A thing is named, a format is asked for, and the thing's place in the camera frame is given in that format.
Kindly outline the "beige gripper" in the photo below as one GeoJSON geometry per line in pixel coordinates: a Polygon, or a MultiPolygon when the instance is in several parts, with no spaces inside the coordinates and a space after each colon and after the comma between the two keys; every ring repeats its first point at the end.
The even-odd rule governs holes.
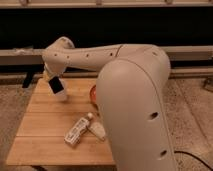
{"type": "Polygon", "coordinates": [[[58,78],[60,74],[60,70],[51,70],[49,68],[44,68],[43,71],[43,78],[49,81],[49,85],[54,93],[58,93],[64,89],[62,82],[58,78]]]}

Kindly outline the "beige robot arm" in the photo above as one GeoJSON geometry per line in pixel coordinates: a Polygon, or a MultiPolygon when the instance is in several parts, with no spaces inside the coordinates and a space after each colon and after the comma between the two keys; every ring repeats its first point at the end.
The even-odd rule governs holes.
{"type": "Polygon", "coordinates": [[[77,48],[61,37],[42,52],[44,78],[66,96],[68,67],[96,71],[96,104],[117,171],[177,171],[162,99],[171,65],[153,44],[77,48]]]}

